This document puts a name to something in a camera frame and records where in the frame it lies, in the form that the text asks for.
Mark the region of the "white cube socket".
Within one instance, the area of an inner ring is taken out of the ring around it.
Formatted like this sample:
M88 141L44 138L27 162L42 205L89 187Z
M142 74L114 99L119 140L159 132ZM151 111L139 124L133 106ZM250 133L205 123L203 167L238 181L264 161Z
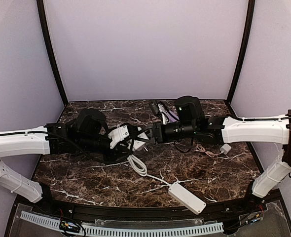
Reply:
M145 139L145 140L149 139L145 132L139 134L137 137ZM146 143L144 141L135 140L134 144L133 144L133 151L134 152L135 151L141 151L144 148L145 145L146 145Z

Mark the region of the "white plug with cable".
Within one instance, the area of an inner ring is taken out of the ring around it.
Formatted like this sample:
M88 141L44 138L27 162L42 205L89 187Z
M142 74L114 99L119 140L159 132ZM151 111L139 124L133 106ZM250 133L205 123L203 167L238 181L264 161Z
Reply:
M148 174L148 172L147 172L147 166L145 165L145 163L143 163L143 162L142 162L139 158L137 158L135 155L130 155L130 156L128 156L127 160L128 160L128 162L129 162L130 166L132 167L132 169L133 169L136 173L138 173L140 176L142 176L142 177L149 177L149 178L155 179L155 180L157 180L157 181L160 181L161 183L164 183L164 184L167 185L168 187L171 186L170 183L164 181L163 179Z

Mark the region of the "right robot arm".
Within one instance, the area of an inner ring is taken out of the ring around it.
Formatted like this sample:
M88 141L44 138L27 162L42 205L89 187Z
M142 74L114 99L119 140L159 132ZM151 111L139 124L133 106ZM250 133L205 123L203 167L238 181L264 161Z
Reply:
M283 151L268 168L255 179L252 196L265 197L270 190L291 172L291 110L285 115L266 118L238 118L235 116L179 117L176 122L150 124L147 143L167 143L181 139L196 139L207 144L229 144L236 142L278 143Z

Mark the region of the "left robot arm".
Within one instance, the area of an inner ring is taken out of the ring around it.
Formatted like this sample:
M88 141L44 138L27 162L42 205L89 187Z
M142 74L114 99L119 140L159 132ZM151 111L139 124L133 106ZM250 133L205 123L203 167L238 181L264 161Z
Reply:
M0 132L0 186L31 203L48 204L52 193L48 185L34 182L11 169L1 159L20 155L60 155L98 153L102 163L127 159L134 152L136 130L128 124L100 134L103 124L89 128L49 123L32 129Z

